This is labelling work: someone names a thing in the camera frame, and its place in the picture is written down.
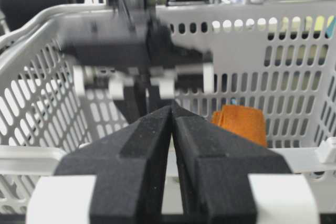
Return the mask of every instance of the white plastic bracket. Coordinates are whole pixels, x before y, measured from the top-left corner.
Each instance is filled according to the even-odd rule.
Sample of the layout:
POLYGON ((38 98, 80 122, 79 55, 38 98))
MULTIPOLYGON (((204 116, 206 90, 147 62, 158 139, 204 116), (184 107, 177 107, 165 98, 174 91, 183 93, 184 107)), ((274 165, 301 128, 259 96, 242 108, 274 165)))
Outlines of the white plastic bracket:
POLYGON ((316 149, 319 161, 323 164, 336 162, 336 137, 330 137, 322 141, 316 149))
POLYGON ((203 64, 203 88, 205 94, 214 93, 214 65, 212 63, 203 64))
POLYGON ((124 73, 116 72, 109 80, 109 92, 114 100, 124 100, 124 87, 134 85, 134 80, 131 76, 124 73))
POLYGON ((26 224, 89 224, 96 175, 39 179, 28 204, 26 224))
POLYGON ((319 224, 316 201, 303 175, 249 174, 257 224, 319 224))
POLYGON ((0 174, 50 176, 65 155, 59 148, 0 145, 0 174))

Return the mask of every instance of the orange sponge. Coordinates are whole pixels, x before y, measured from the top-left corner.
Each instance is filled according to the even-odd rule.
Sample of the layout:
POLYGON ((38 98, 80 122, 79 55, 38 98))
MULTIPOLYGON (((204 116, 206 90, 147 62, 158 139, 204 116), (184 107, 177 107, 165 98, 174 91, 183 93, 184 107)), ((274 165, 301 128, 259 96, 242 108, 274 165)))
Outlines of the orange sponge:
POLYGON ((212 122, 213 124, 218 125, 219 117, 220 117, 220 111, 215 111, 215 112, 212 114, 212 120, 211 120, 211 122, 212 122))
POLYGON ((224 105, 215 111, 212 122, 256 144, 267 147, 266 125, 261 110, 238 105, 224 105))

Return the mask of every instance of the basket hole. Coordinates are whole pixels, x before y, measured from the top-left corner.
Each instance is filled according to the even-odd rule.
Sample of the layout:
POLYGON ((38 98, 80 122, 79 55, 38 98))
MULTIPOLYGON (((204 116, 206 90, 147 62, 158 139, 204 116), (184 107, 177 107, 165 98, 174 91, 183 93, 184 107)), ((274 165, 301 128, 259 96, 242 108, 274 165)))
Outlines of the basket hole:
POLYGON ((7 123, 9 125, 13 125, 13 117, 9 112, 9 109, 4 101, 4 99, 2 97, 0 97, 0 111, 3 115, 3 117, 6 119, 7 123))
POLYGON ((8 132, 7 126, 5 125, 5 122, 2 120, 1 116, 0 116, 0 132, 3 136, 5 136, 8 132))
POLYGON ((206 33, 208 31, 208 24, 207 24, 207 22, 202 22, 201 23, 201 31, 203 33, 206 33))
POLYGON ((331 78, 331 82, 330 82, 330 84, 329 84, 328 97, 330 97, 331 91, 332 91, 332 89, 333 89, 333 87, 334 87, 334 82, 335 82, 335 77, 333 76, 333 77, 331 78))
POLYGON ((319 58, 319 65, 323 65, 325 63, 325 60, 327 58, 329 46, 323 45, 320 49, 320 58, 319 58))
POLYGON ((298 99, 297 106, 296 106, 296 113, 297 114, 301 113, 304 100, 305 100, 305 97, 303 95, 301 95, 298 99))
POLYGON ((170 24, 170 31, 172 32, 172 34, 174 34, 175 32, 175 28, 173 24, 170 24))
POLYGON ((241 91, 245 92, 247 90, 247 73, 242 75, 241 91))
POLYGON ((254 26, 255 26, 255 22, 253 19, 249 18, 248 20, 246 20, 246 29, 248 31, 254 30, 254 26))
POLYGON ((191 111, 198 114, 198 99, 193 99, 191 111))
POLYGON ((293 55, 294 55, 294 46, 289 46, 287 49, 286 66, 290 66, 292 64, 293 55))
POLYGON ((100 103, 100 112, 101 112, 101 116, 103 118, 104 121, 108 122, 110 121, 110 117, 108 115, 108 110, 107 110, 107 106, 105 103, 100 103))
POLYGON ((291 95, 287 101, 287 111, 286 111, 287 114, 292 113, 293 105, 294 105, 294 96, 291 95))
POLYGON ((314 172, 314 173, 310 173, 309 176, 312 179, 321 179, 324 176, 324 172, 314 172))
POLYGON ((327 115, 326 115, 325 120, 324 120, 324 125, 328 125, 328 121, 329 121, 329 118, 330 118, 330 113, 331 113, 331 107, 328 108, 327 115))
POLYGON ((5 98, 6 98, 6 101, 9 105, 9 107, 11 108, 13 114, 15 116, 18 116, 19 115, 19 108, 18 108, 16 100, 14 100, 14 98, 12 96, 12 92, 9 90, 9 88, 5 89, 5 98))
POLYGON ((254 108, 254 106, 255 106, 255 101, 256 101, 256 98, 255 98, 255 97, 250 97, 249 106, 254 108))
POLYGON ((324 118, 324 113, 325 113, 326 108, 327 108, 327 102, 324 102, 323 109, 322 109, 322 112, 321 112, 321 120, 323 120, 323 118, 324 118))
POLYGON ((252 92, 257 90, 257 84, 258 84, 258 73, 254 72, 252 74, 252 80, 251 80, 251 91, 252 92))
POLYGON ((241 97, 240 100, 239 100, 239 105, 245 106, 245 102, 246 102, 245 97, 241 97))
POLYGON ((286 38, 286 33, 288 30, 288 23, 289 23, 289 19, 287 17, 283 17, 281 20, 281 24, 280 24, 280 31, 279 31, 279 39, 280 40, 284 40, 286 38))
POLYGON ((271 90, 272 91, 277 90, 278 79, 279 79, 279 73, 278 72, 274 72, 273 73, 273 77, 272 77, 272 82, 271 82, 271 90))
POLYGON ((307 65, 309 66, 313 65, 316 56, 316 51, 317 51, 317 45, 311 45, 308 53, 307 65))
POLYGON ((323 25, 324 25, 324 17, 318 16, 315 20, 315 25, 314 25, 314 38, 315 39, 320 38, 321 31, 323 30, 323 25))
POLYGON ((312 90, 317 90, 320 84, 320 79, 321 79, 321 71, 317 71, 314 75, 314 79, 313 79, 313 84, 311 89, 312 90))
POLYGON ((216 93, 217 90, 218 90, 217 86, 218 86, 218 79, 217 79, 217 75, 214 74, 214 92, 215 92, 215 93, 216 93))
POLYGON ((275 33, 277 32, 278 20, 276 18, 270 18, 268 21, 268 40, 273 40, 275 33))
POLYGON ((261 91, 265 91, 267 89, 268 84, 268 72, 264 72, 261 76, 261 91))
POLYGON ((232 22, 230 20, 225 20, 223 22, 223 30, 227 33, 229 33, 231 31, 232 28, 232 22))
POLYGON ((178 26, 179 26, 179 27, 178 27, 178 28, 179 28, 179 29, 178 29, 178 30, 179 30, 178 32, 179 32, 180 34, 185 34, 185 25, 184 25, 183 23, 180 23, 178 26))
POLYGON ((18 102, 18 105, 21 107, 21 108, 23 108, 24 106, 25 106, 25 100, 24 100, 24 98, 23 98, 23 96, 22 96, 22 93, 21 93, 21 91, 19 90, 19 87, 17 86, 17 83, 16 83, 16 81, 12 81, 11 82, 11 85, 10 85, 11 87, 12 87, 12 91, 13 91, 13 94, 14 94, 14 96, 15 96, 15 98, 16 98, 16 101, 18 102))
POLYGON ((282 54, 283 54, 283 46, 279 46, 277 48, 277 54, 276 54, 275 62, 274 62, 274 65, 276 67, 279 67, 281 65, 282 54))
POLYGON ((290 140, 285 140, 284 142, 284 148, 290 148, 290 140))
POLYGON ((286 118, 286 119, 284 119, 283 122, 284 123, 282 124, 282 133, 281 134, 283 136, 286 136, 287 135, 287 131, 288 131, 289 119, 286 118))
POLYGON ((310 114, 311 113, 311 110, 313 108, 313 105, 314 105, 314 100, 315 100, 315 97, 313 95, 311 95, 308 99, 308 103, 307 103, 307 108, 306 108, 306 114, 310 114))
POLYGON ((281 90, 285 91, 288 87, 288 80, 289 80, 289 72, 284 72, 282 76, 282 82, 281 82, 281 90))
POLYGON ((265 97, 262 96, 262 97, 259 98, 258 109, 263 111, 264 110, 264 105, 265 105, 265 97))
POLYGON ((226 98, 225 98, 225 97, 223 97, 223 98, 221 99, 221 101, 220 101, 220 107, 219 107, 219 110, 221 110, 222 107, 223 107, 224 105, 226 105, 226 98))
POLYGON ((264 66, 268 67, 270 66, 271 63, 271 55, 272 55, 272 47, 268 46, 266 48, 266 53, 265 53, 265 61, 264 61, 264 66))
POLYGON ((2 206, 2 209, 5 212, 5 214, 7 214, 7 215, 14 215, 14 214, 16 214, 14 208, 11 207, 11 206, 4 205, 4 206, 2 206))
POLYGON ((269 136, 270 124, 271 124, 271 119, 270 118, 266 119, 266 135, 267 136, 269 136))
POLYGON ((110 134, 113 133, 113 129, 112 129, 112 126, 111 126, 110 124, 107 124, 107 125, 105 126, 105 129, 106 129, 106 133, 107 133, 108 135, 110 135, 110 134))
POLYGON ((275 148, 282 148, 282 141, 281 140, 276 140, 275 141, 275 148))
POLYGON ((312 27, 313 19, 310 16, 305 17, 303 30, 302 30, 302 38, 307 39, 309 37, 309 33, 312 27))
POLYGON ((98 112, 97 105, 95 103, 90 104, 92 116, 95 122, 100 122, 100 115, 98 112))
POLYGON ((264 18, 258 19, 257 25, 259 31, 264 31, 266 29, 266 20, 264 18))
POLYGON ((208 100, 206 98, 202 99, 202 111, 201 111, 203 116, 208 115, 208 100))
POLYGON ((8 145, 9 145, 9 146, 19 146, 20 143, 19 143, 18 141, 16 141, 15 138, 10 137, 10 138, 8 139, 8 145))
POLYGON ((196 33, 196 30, 197 30, 196 24, 195 23, 191 23, 189 29, 190 29, 190 32, 192 34, 196 33))
POLYGON ((211 99, 211 114, 214 113, 217 110, 217 99, 212 98, 211 99))
POLYGON ((278 106, 277 106, 277 113, 281 114, 282 113, 282 109, 284 107, 284 101, 285 101, 285 97, 282 95, 279 97, 278 99, 278 106))
POLYGON ((331 39, 333 37, 336 26, 336 18, 335 16, 330 16, 327 21, 327 27, 325 31, 325 38, 331 39))
POLYGON ((216 34, 218 34, 220 32, 220 30, 221 30, 220 26, 221 25, 220 25, 219 21, 217 21, 217 20, 213 21, 212 22, 212 30, 213 30, 213 32, 216 33, 216 34))
POLYGON ((292 85, 291 85, 292 91, 295 91, 298 88, 299 78, 300 78, 300 72, 295 71, 292 77, 292 85))
POLYGON ((24 95, 26 100, 29 100, 30 99, 30 91, 29 91, 29 87, 27 86, 26 81, 23 79, 21 74, 18 75, 17 79, 18 79, 19 87, 22 90, 22 94, 24 95))
POLYGON ((227 74, 222 75, 222 92, 227 91, 227 74))
POLYGON ((332 128, 334 127, 335 118, 336 118, 336 113, 333 113, 332 118, 330 120, 329 132, 331 132, 332 128))
POLYGON ((299 119, 295 118, 293 120, 293 124, 292 124, 292 129, 291 129, 291 132, 290 134, 292 136, 295 136, 296 135, 296 131, 297 131, 297 128, 298 128, 298 124, 299 124, 299 119))
POLYGON ((299 47, 299 50, 298 50, 298 55, 297 55, 297 59, 296 59, 296 65, 297 66, 300 66, 302 65, 303 63, 303 58, 305 56, 305 52, 306 51, 306 46, 305 45, 301 45, 299 47))
POLYGON ((30 129, 28 128, 28 125, 25 122, 25 120, 23 120, 23 119, 20 120, 20 127, 21 127, 21 130, 22 130, 22 133, 23 133, 25 139, 28 140, 28 143, 30 145, 32 145, 34 143, 34 136, 31 135, 30 129))
POLYGON ((300 147, 300 141, 299 140, 294 140, 293 141, 293 147, 294 148, 299 148, 300 147))
POLYGON ((301 25, 300 17, 294 17, 292 19, 292 26, 291 26, 291 34, 290 34, 291 39, 296 39, 298 37, 300 25, 301 25))
POLYGON ((235 30, 236 31, 242 31, 243 30, 244 23, 243 23, 243 21, 241 19, 237 19, 235 21, 234 25, 235 25, 235 30))
POLYGON ((267 108, 267 113, 272 114, 273 113, 273 107, 274 107, 274 97, 270 97, 268 99, 268 108, 267 108))
POLYGON ((231 79, 231 92, 236 92, 237 91, 237 81, 238 76, 236 73, 232 74, 232 79, 231 79))
POLYGON ((310 79, 310 71, 306 71, 303 75, 303 80, 302 80, 302 90, 306 90, 308 88, 308 83, 310 79))
POLYGON ((273 136, 277 136, 279 132, 280 119, 276 118, 273 125, 273 136))

